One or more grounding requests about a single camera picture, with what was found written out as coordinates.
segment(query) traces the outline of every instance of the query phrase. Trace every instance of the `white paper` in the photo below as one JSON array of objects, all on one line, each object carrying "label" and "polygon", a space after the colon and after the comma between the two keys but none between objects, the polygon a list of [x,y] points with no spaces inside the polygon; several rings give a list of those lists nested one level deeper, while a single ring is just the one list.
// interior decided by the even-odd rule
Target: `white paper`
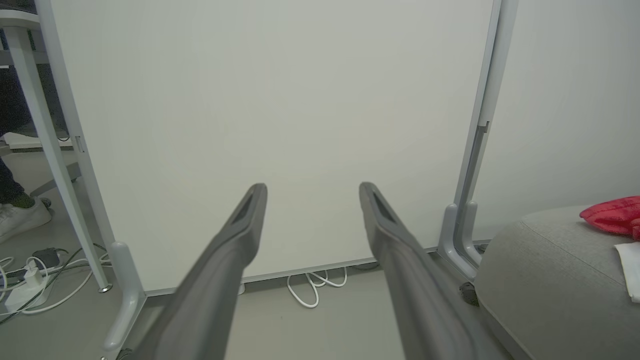
[{"label": "white paper", "polygon": [[631,301],[640,303],[640,242],[617,244],[615,247],[620,253]]}]

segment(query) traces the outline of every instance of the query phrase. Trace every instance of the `shoe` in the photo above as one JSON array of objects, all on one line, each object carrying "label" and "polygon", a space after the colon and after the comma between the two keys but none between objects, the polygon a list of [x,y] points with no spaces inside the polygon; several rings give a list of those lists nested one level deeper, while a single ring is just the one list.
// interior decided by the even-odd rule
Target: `shoe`
[{"label": "shoe", "polygon": [[30,208],[17,208],[11,204],[3,204],[0,208],[0,243],[11,237],[24,233],[51,221],[51,214],[45,204],[35,198],[35,205]]}]

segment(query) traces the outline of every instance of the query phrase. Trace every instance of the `floor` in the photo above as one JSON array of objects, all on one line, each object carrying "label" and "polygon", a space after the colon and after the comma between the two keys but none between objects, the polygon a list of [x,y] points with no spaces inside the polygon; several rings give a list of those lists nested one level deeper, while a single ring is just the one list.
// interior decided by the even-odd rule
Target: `floor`
[{"label": "floor", "polygon": [[[72,151],[63,151],[63,157],[67,163],[75,161]],[[27,193],[52,179],[42,152],[7,154],[2,159]],[[102,244],[82,177],[77,180],[74,188],[92,240]],[[20,267],[36,250],[57,247],[73,252],[80,248],[58,190],[53,189],[44,197],[52,201],[52,220],[0,244],[0,258],[15,258],[9,270]],[[87,271],[88,268],[76,268],[63,272],[58,277],[47,304],[57,302],[78,287]],[[122,299],[111,269],[105,269],[105,272],[108,280],[114,283],[113,289],[107,293],[98,294],[97,283],[90,279],[76,295],[55,309],[37,315],[17,315],[0,325],[2,358],[98,360],[102,354],[100,345],[120,309]],[[0,309],[0,312],[4,312],[4,306],[0,306]],[[37,339],[39,346],[34,346],[34,339]]]},{"label": "floor", "polygon": [[[450,290],[457,291],[464,282],[461,275],[437,254],[430,255],[443,270]],[[342,270],[331,270],[330,277],[341,282]],[[304,276],[291,282],[298,296],[314,301]],[[291,296],[285,278],[247,284],[238,297],[226,359],[404,359],[381,268],[348,268],[344,287],[324,286],[318,292],[318,307],[307,309]],[[125,348],[136,348],[170,296],[147,299]],[[482,319],[479,308],[465,306],[470,316]],[[505,351],[502,359],[511,357]]]},{"label": "floor", "polygon": [[[63,153],[65,161],[74,161],[73,152]],[[27,192],[51,179],[41,152],[9,154],[3,156],[3,160]],[[101,243],[82,178],[74,187],[93,240]],[[53,220],[0,244],[0,258],[14,256],[21,262],[33,251],[46,247],[61,247],[71,252],[79,248],[58,191],[51,190],[45,196],[52,200]],[[456,291],[463,279],[436,254],[432,257],[444,271],[451,290]],[[75,289],[86,271],[80,268],[63,273],[48,303]],[[315,309],[299,305],[289,294],[284,278],[247,284],[246,292],[237,301],[226,358],[403,359],[384,273],[380,268],[369,271],[348,268],[348,274],[347,284],[342,288],[319,288],[320,302]],[[90,281],[56,309],[38,315],[19,315],[0,325],[2,358],[98,360],[122,296],[110,269],[106,275],[114,286],[105,294],[98,294],[96,283]],[[342,270],[331,270],[330,277],[341,281]],[[303,300],[313,302],[313,292],[304,276],[295,276],[291,282]],[[170,297],[147,299],[125,348],[136,348]],[[480,317],[478,308],[467,306],[466,309],[472,316]],[[37,339],[39,346],[33,346],[33,339]]]}]

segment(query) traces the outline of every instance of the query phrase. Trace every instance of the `red cloth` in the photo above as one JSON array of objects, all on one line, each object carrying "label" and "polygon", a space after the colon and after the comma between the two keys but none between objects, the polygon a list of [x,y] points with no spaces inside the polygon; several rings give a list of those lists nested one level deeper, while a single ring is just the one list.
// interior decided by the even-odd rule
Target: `red cloth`
[{"label": "red cloth", "polygon": [[580,217],[600,230],[631,235],[640,241],[640,196],[603,202],[580,213]]}]

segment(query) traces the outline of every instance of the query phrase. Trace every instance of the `gray ottoman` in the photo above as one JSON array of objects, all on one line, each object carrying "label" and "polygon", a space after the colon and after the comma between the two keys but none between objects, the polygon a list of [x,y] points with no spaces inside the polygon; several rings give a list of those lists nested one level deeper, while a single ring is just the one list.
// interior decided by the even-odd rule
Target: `gray ottoman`
[{"label": "gray ottoman", "polygon": [[585,208],[527,215],[484,254],[478,299],[517,359],[640,359],[640,304],[613,247],[632,240],[591,227],[578,216]]}]

